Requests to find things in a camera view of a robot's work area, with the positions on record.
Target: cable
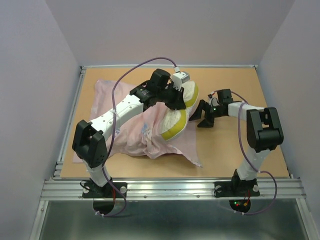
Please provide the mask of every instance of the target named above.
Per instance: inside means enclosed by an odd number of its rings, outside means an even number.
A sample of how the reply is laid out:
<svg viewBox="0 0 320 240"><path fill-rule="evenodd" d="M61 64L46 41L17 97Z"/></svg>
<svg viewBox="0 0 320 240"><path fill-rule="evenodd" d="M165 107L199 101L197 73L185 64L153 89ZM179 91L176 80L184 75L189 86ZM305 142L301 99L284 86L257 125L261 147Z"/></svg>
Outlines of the cable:
<svg viewBox="0 0 320 240"><path fill-rule="evenodd" d="M239 113L238 113L238 138L239 138L239 145L240 145L240 148L241 148L241 152L245 158L245 160L247 161L247 163L250 165L250 167L252 167L253 170L255 170L257 173L261 173L261 174L268 174L270 175L270 177L272 178L273 182L274 182L274 187L275 187L275 190L274 190L274 196L273 196L273 199L272 199L272 202L264 209L260 210L260 211L256 211L256 212L249 212L249 213L244 213L244 212L241 212L241 214L243 215L256 215L256 214L261 214L265 211L267 211L276 201L276 198L277 198L277 194L278 194L278 185L277 185L277 182L276 182L276 179L275 177L268 171L259 171L251 162L250 160L248 159L246 153L245 153L245 150L244 150L244 146L242 144L242 140L241 140L241 127L240 127L240 123L241 123L241 111L242 111L242 108L244 106L244 104L246 103L242 103L239 107Z"/></svg>
<svg viewBox="0 0 320 240"><path fill-rule="evenodd" d="M209 95L213 96L216 92L218 92L220 90L216 90L216 91L212 91ZM234 91L231 91L232 94L238 96L239 98L241 98L241 100L243 100L246 104L248 103L247 100L245 100L242 96L240 96L238 93L234 92Z"/></svg>
<svg viewBox="0 0 320 240"><path fill-rule="evenodd" d="M80 182L80 186L81 186L83 189L90 191L90 188L88 188L88 187L86 187L85 185L83 185L82 182L87 182L87 181L82 180L82 181Z"/></svg>
<svg viewBox="0 0 320 240"><path fill-rule="evenodd" d="M112 147L113 147L113 145L114 145L114 141L115 141L115 135L116 135L116 121L117 121L116 111L117 111L117 109L116 109L116 100L115 100L115 90L116 90L116 87L117 87L118 83L119 83L126 75L128 75L129 73L131 73L133 70L141 67L141 66L144 65L144 64L147 64L147 63L149 63L149 62L152 62L152 61L154 61L154 60L159 60L159 59L168 60L169 62L171 62L171 63L173 64L174 67L177 67L177 64L176 64L173 60L171 60L170 58L167 58L167 57L164 57L164 56L154 57L154 58L151 58L151 59L149 59L149 60L147 60L147 61L144 61L144 62L142 62L142 63L134 66L133 68L131 68L130 70L128 70L125 74L123 74L123 75L115 82L115 84L114 84L114 86L113 86L113 89L112 89L112 92L111 92L112 107L113 107L113 110L114 110L114 112L113 112L113 123L112 123L112 137L111 137L111 143L110 143L110 147L109 147L109 150L108 150L108 154L107 154L106 159L108 159L109 156L110 156L110 153L111 153ZM102 217L114 217L114 216L119 215L120 213L122 213L122 212L126 209L126 207L127 207L127 199L126 199L125 195L122 194L122 192L120 192L120 190L116 188L116 186L112 183L112 181L109 180L104 166L102 167L102 172L103 172L103 175L104 175L105 179L107 180L108 184L110 184L110 186L111 186L118 194L120 194L120 196L123 198L123 200L124 200L124 206L123 206L123 208L122 208L120 211L118 211L118 212L116 212L116 213L114 213L114 214L111 214L111 215L109 215L109 214L100 214L99 212L96 212L95 214L101 215Z"/></svg>

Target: metal floor panel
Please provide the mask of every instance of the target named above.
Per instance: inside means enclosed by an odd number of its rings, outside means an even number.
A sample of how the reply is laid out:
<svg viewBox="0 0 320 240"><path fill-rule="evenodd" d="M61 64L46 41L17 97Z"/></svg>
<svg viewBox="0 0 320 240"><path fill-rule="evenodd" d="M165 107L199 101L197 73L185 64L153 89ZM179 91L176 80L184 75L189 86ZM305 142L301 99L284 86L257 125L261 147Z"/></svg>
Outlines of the metal floor panel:
<svg viewBox="0 0 320 240"><path fill-rule="evenodd" d="M252 211L270 200L253 200ZM90 201L51 201L41 240L307 240L295 199L242 216L219 201L129 202L119 217L96 216Z"/></svg>

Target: white wall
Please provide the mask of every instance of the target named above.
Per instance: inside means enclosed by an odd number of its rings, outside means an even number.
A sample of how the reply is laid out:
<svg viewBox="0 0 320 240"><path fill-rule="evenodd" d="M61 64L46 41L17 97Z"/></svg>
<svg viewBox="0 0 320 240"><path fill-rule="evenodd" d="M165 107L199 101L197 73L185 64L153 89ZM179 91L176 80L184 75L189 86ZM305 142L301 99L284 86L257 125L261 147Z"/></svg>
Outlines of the white wall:
<svg viewBox="0 0 320 240"><path fill-rule="evenodd" d="M46 2L82 66L156 56L179 64L245 65L261 60L294 0Z"/></svg>
<svg viewBox="0 0 320 240"><path fill-rule="evenodd" d="M301 177L320 230L319 13L319 0L296 0L257 72L268 105L279 111L287 165Z"/></svg>
<svg viewBox="0 0 320 240"><path fill-rule="evenodd" d="M79 67L44 0L0 7L0 239L29 239Z"/></svg>

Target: screw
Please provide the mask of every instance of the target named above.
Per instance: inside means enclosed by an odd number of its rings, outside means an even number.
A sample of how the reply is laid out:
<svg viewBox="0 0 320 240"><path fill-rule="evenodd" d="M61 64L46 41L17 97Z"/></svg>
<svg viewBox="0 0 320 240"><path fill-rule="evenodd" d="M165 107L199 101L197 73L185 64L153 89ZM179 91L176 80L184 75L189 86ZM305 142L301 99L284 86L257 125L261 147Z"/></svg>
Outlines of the screw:
<svg viewBox="0 0 320 240"><path fill-rule="evenodd" d="M125 186L120 187L120 192L125 194L127 192L127 188Z"/></svg>
<svg viewBox="0 0 320 240"><path fill-rule="evenodd" d="M258 185L254 185L253 188L252 188L252 190L253 190L254 192L259 192L259 187L258 187Z"/></svg>

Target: pink fabric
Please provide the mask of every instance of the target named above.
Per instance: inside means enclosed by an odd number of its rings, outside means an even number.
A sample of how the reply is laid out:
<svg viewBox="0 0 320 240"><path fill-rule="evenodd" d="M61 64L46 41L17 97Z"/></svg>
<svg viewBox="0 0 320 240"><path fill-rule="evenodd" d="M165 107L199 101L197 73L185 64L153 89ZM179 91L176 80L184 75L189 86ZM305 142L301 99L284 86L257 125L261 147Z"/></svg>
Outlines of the pink fabric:
<svg viewBox="0 0 320 240"><path fill-rule="evenodd" d="M114 85L115 81L97 81L90 120L113 108L111 92ZM134 87L134 85L120 82L114 92L115 103L120 103ZM196 166L202 167L197 156L196 124L194 122L189 122L183 133L171 141L165 141L158 132L166 110L165 104L158 102L117 129L110 156L123 153L130 156L147 155L155 159L163 154L180 154ZM107 148L109 148L110 141L111 137L106 142ZM73 162L81 163L82 160L74 154Z"/></svg>

